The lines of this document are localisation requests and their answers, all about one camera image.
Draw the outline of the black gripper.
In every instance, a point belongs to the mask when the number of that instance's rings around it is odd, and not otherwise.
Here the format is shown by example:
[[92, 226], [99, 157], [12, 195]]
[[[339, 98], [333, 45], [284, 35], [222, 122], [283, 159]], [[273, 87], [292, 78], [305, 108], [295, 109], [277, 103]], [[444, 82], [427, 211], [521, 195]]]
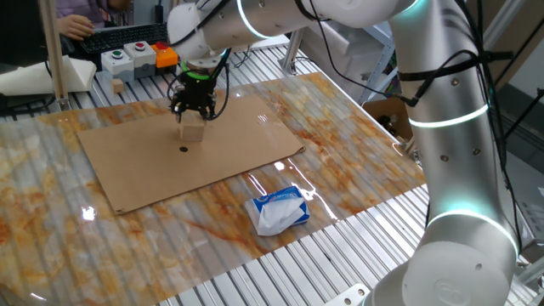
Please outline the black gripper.
[[204, 121], [216, 117], [214, 89], [216, 82], [208, 78], [201, 80], [192, 76], [178, 76], [181, 89], [176, 89], [170, 105], [177, 123], [181, 123], [184, 110], [198, 110]]

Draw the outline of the person hand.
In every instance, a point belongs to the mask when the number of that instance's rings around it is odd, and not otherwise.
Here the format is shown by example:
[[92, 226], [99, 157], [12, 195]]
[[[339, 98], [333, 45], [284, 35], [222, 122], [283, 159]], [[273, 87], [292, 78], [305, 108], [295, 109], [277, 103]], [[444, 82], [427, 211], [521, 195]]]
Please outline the person hand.
[[87, 17], [70, 14], [57, 19], [59, 33], [72, 40], [83, 41], [94, 34], [94, 25]]

